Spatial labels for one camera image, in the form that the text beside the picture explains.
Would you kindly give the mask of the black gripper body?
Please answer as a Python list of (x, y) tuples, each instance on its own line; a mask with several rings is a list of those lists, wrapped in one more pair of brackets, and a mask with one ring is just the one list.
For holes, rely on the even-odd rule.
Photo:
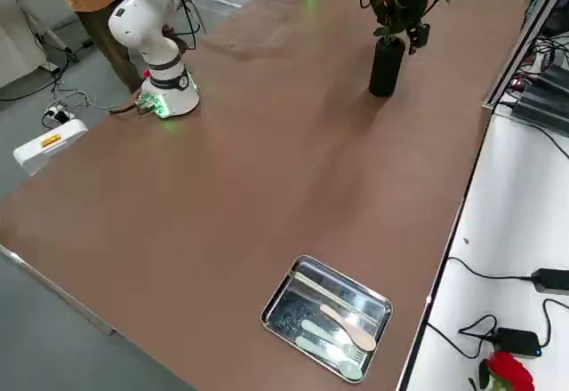
[(400, 21), (404, 29), (415, 28), (421, 24), (422, 17), (430, 0), (397, 0), (400, 6)]

